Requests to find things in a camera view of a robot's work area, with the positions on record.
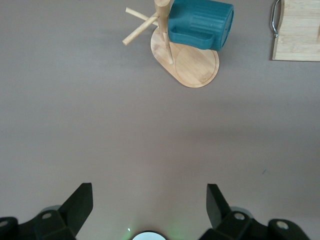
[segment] wooden mug tree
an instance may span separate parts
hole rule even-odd
[[[156,12],[147,17],[130,8],[125,12],[145,20],[122,42],[131,43],[150,25],[157,28],[151,37],[151,50],[157,61],[181,84],[190,88],[199,88],[209,84],[217,75],[219,57],[216,51],[198,49],[196,47],[170,42],[168,36],[168,20],[170,0],[154,0]]]

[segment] screw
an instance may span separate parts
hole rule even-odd
[[[288,230],[288,229],[289,229],[288,224],[286,224],[284,221],[277,221],[277,222],[276,222],[276,225],[277,225],[279,228],[284,229],[284,230]]]
[[[235,214],[234,214],[234,217],[235,217],[237,220],[245,220],[245,219],[246,219],[245,216],[244,216],[242,213],[240,213],[240,212],[235,213]]]
[[[0,222],[0,228],[6,226],[9,222],[7,220]]]
[[[46,213],[46,214],[43,214],[42,215],[42,219],[48,219],[48,218],[51,218],[51,213]]]

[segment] mug handle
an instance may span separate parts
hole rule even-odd
[[[203,38],[200,38],[200,37],[196,37],[194,35],[190,35],[188,34],[188,32],[182,32],[182,31],[179,31],[179,32],[176,32],[174,31],[174,29],[176,29],[176,26],[173,26],[169,31],[171,33],[171,36],[170,36],[170,40],[174,43],[181,43],[183,42],[182,44],[186,44],[187,45],[191,45],[193,47],[196,47],[198,48],[201,47],[201,49],[210,49],[212,47],[212,44],[214,42],[214,39],[215,39],[215,35],[213,34],[210,38],[207,38],[207,39],[203,39]]]

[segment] wooden base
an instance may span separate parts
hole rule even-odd
[[[218,53],[170,42],[173,64],[169,62],[166,44],[157,27],[151,37],[151,50],[157,61],[181,84],[200,88],[209,84],[219,69]]]

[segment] teal mug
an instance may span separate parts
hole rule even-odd
[[[174,0],[168,20],[170,41],[220,51],[228,38],[234,6],[212,0]]]

